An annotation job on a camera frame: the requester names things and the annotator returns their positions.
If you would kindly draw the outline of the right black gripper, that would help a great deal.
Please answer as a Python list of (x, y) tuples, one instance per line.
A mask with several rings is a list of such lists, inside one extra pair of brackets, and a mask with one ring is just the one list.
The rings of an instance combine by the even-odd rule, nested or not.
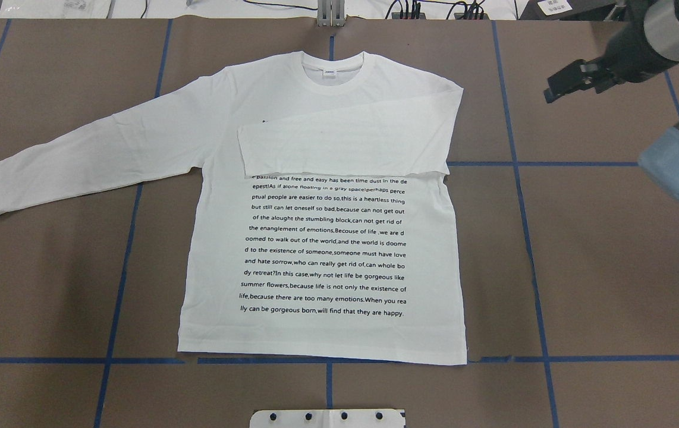
[(615, 85), (633, 82), (633, 61), (627, 56), (577, 59), (547, 78), (546, 103), (554, 103), (576, 90), (595, 89), (597, 94)]

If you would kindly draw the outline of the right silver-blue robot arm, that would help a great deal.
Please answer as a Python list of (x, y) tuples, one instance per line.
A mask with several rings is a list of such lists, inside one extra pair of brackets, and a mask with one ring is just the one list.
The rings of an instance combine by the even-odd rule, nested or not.
[[(603, 54), (577, 59), (547, 78), (544, 97), (552, 103), (577, 90), (600, 94), (619, 84), (645, 82), (672, 71), (679, 100), (679, 1), (625, 1), (627, 24), (606, 44)], [(638, 166), (679, 202), (679, 120), (638, 157)]]

